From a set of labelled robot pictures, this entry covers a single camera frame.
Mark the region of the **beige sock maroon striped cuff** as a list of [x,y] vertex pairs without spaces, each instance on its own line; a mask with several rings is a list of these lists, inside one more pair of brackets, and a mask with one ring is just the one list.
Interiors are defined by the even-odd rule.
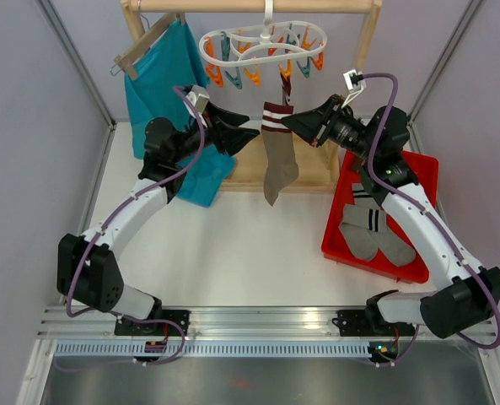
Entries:
[[292,93],[292,83],[290,76],[284,76],[280,73],[280,79],[282,83],[282,103],[284,105],[291,105],[291,93]]

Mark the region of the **brown striped sock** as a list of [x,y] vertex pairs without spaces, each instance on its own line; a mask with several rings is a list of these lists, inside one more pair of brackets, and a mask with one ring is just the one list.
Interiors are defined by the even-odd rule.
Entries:
[[363,168],[364,162],[362,160],[356,159],[352,162],[350,166],[350,170],[356,173],[359,173]]

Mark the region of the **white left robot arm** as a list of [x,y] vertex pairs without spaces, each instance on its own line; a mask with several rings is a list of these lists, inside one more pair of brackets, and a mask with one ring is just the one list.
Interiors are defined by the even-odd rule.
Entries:
[[249,117],[207,104],[179,131],[165,117],[144,128],[143,167],[126,199],[104,220],[81,235],[64,235],[57,247],[56,288],[68,301],[87,310],[126,318],[146,335],[164,323],[160,299],[124,282],[117,263],[135,234],[182,188],[189,170],[180,162],[202,156],[213,146],[236,155],[259,134],[245,124]]

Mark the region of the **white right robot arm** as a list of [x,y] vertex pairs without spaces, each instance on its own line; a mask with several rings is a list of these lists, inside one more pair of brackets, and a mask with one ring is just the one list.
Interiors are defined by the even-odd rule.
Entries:
[[403,110],[385,105],[364,124],[334,94],[281,122],[311,146],[332,141],[362,161],[353,202],[343,208],[344,223],[371,236],[395,237],[388,226],[393,220],[429,271],[436,288],[432,293],[390,291],[368,299],[364,321],[370,331],[383,333],[404,322],[449,338],[494,318],[500,336],[500,269],[485,268],[439,217],[403,152],[410,137]]

